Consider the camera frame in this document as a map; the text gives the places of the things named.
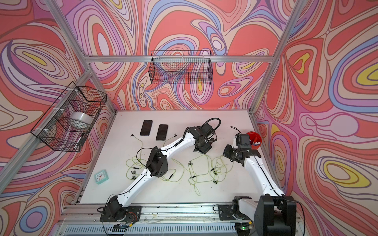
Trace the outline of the green earphone cable plug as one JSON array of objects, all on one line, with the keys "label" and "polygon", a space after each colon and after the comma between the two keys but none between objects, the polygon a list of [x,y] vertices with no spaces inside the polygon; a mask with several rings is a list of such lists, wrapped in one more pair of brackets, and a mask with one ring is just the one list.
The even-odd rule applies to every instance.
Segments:
[{"label": "green earphone cable plug", "polygon": [[211,158],[206,154],[200,155],[188,162],[188,183],[193,187],[195,194],[201,196],[199,184],[220,184],[226,180],[233,167],[233,162],[226,163],[225,157]]}]

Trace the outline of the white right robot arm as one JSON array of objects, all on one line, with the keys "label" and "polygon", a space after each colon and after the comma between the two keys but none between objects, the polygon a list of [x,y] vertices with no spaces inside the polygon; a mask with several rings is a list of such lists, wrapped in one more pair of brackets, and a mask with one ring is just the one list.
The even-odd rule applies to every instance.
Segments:
[{"label": "white right robot arm", "polygon": [[259,200],[236,196],[231,205],[218,206],[219,218],[221,221],[250,219],[259,236],[294,236],[297,203],[275,184],[261,154],[253,146],[255,141],[257,137],[252,132],[238,133],[233,144],[225,147],[223,156],[245,168],[254,182]]}]

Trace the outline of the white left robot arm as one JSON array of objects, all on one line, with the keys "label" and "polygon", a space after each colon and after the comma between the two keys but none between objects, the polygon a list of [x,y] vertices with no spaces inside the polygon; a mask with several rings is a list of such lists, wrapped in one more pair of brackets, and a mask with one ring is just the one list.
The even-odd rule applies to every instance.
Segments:
[{"label": "white left robot arm", "polygon": [[201,126],[187,127],[184,134],[174,142],[160,148],[153,147],[144,170],[141,174],[121,193],[109,196],[106,204],[97,209],[101,213],[101,222],[124,221],[130,214],[132,221],[137,221],[137,216],[129,210],[129,206],[149,183],[163,177],[168,171],[169,160],[183,150],[194,147],[194,152],[206,154],[212,144],[217,141],[216,130],[219,124],[213,127],[209,124],[213,118]]}]

